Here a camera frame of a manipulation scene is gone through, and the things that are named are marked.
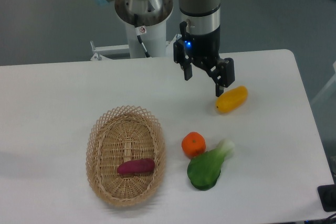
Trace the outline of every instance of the purple sweet potato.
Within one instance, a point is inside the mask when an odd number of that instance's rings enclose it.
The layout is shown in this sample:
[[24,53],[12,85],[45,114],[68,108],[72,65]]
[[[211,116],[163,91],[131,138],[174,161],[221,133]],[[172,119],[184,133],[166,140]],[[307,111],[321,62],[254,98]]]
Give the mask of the purple sweet potato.
[[117,168],[120,174],[148,173],[154,171],[155,162],[151,158],[127,161]]

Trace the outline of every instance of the floor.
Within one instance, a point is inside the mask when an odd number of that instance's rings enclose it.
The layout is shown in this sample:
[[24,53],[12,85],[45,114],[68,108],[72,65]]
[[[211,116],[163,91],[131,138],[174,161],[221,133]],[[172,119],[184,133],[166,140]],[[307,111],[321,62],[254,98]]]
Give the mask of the floor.
[[[222,0],[221,10],[220,52],[291,50],[309,100],[334,74],[336,1]],[[175,8],[168,38],[179,32],[179,22]],[[0,0],[0,66],[89,60],[91,40],[96,46],[127,43],[113,4]],[[336,156],[336,94],[313,113],[327,157]]]

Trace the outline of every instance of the wicker basket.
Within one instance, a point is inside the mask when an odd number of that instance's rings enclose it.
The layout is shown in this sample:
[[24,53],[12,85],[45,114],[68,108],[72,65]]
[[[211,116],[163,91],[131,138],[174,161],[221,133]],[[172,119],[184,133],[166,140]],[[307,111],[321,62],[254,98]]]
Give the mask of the wicker basket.
[[[126,161],[152,158],[152,173],[120,175]],[[115,206],[140,203],[157,190],[165,169],[165,145],[161,126],[146,109],[123,106],[108,111],[90,134],[86,170],[92,190]]]

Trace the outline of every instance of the black cable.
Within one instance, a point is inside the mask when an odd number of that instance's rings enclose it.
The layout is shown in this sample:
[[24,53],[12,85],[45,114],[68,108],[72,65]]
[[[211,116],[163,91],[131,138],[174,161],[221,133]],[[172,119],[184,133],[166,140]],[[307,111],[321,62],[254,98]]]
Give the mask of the black cable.
[[335,222],[330,222],[331,218],[332,218],[332,217],[335,217],[335,216],[336,216],[336,213],[334,213],[333,215],[331,215],[331,216],[325,218],[321,224],[331,224],[331,223],[335,223]]
[[[134,14],[134,27],[137,28],[138,27],[138,15]],[[136,36],[138,38],[138,42],[142,45],[143,51],[145,52],[146,58],[151,58],[150,54],[148,53],[144,43],[142,42],[141,36],[137,35]]]

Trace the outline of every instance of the toy fruit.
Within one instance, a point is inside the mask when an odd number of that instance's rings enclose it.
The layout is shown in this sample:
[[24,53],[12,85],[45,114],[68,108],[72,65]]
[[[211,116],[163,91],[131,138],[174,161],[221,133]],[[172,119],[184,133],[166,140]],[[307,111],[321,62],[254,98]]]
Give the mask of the toy fruit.
[[197,132],[190,132],[183,138],[182,149],[189,158],[205,152],[205,147],[204,138]]
[[241,106],[247,99],[248,91],[245,86],[239,86],[223,93],[216,101],[219,112],[228,113]]

